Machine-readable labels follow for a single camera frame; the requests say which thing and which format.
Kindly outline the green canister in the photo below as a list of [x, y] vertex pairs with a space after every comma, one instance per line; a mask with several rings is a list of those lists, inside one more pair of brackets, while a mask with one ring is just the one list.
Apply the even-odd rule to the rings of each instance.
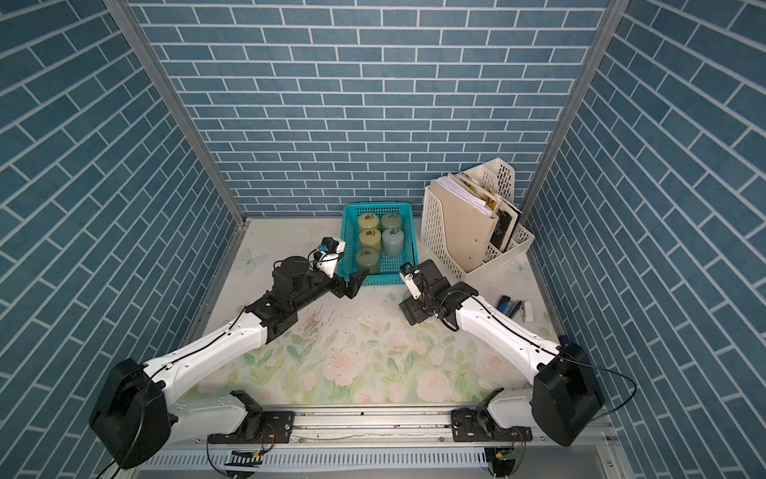
[[356, 269], [368, 269], [369, 275], [378, 275], [380, 251], [375, 247], [362, 247], [355, 255]]
[[383, 231], [389, 229], [402, 229], [403, 217], [396, 212], [389, 212], [380, 217], [380, 225]]

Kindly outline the yellow-green canister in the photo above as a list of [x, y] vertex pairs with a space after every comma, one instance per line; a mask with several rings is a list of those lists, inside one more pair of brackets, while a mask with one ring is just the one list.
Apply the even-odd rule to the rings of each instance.
[[360, 247], [369, 247], [375, 251], [382, 249], [382, 235], [379, 229], [364, 229], [359, 233]]
[[371, 212], [361, 214], [357, 219], [359, 231], [378, 230], [380, 228], [380, 218]]

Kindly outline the blue-grey canister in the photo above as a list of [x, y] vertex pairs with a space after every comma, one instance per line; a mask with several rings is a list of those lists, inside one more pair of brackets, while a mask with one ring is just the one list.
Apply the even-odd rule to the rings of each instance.
[[404, 251], [404, 232], [399, 228], [390, 228], [383, 231], [382, 235], [383, 253], [387, 257], [400, 257]]

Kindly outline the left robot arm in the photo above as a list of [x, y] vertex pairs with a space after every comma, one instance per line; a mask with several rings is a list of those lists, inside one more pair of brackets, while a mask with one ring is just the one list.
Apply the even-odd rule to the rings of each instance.
[[356, 297], [369, 271], [341, 277], [335, 271], [338, 259], [336, 253], [316, 261], [288, 257], [273, 269], [272, 288], [232, 321], [164, 356], [117, 363], [89, 418], [117, 466], [135, 468], [167, 444], [200, 436], [243, 442], [265, 437], [263, 408], [242, 390], [199, 407], [179, 401], [227, 363], [286, 333], [299, 311], [319, 297]]

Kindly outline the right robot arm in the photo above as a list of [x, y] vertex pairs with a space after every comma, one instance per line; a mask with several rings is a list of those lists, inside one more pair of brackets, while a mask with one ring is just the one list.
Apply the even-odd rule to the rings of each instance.
[[604, 393], [583, 348], [528, 331], [468, 283], [449, 283], [430, 259], [405, 263], [400, 277], [410, 293], [399, 305], [407, 321], [418, 325], [437, 317], [451, 331], [471, 333], [509, 361], [532, 385], [532, 419], [552, 441], [572, 445], [596, 418]]

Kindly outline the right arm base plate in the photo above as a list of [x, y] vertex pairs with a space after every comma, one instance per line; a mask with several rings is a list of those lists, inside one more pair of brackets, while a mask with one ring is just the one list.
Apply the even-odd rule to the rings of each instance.
[[496, 388], [474, 408], [464, 406], [450, 412], [450, 427], [456, 443], [529, 442], [534, 421], [530, 417], [529, 393]]

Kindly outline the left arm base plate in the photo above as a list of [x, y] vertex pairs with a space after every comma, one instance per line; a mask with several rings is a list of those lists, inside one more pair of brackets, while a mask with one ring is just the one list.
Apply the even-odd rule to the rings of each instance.
[[245, 444], [256, 442], [266, 446], [289, 443], [295, 420], [294, 411], [264, 410], [244, 390], [234, 390], [229, 396], [235, 406], [245, 409], [245, 416], [237, 428], [229, 433], [210, 434], [207, 439], [213, 444]]

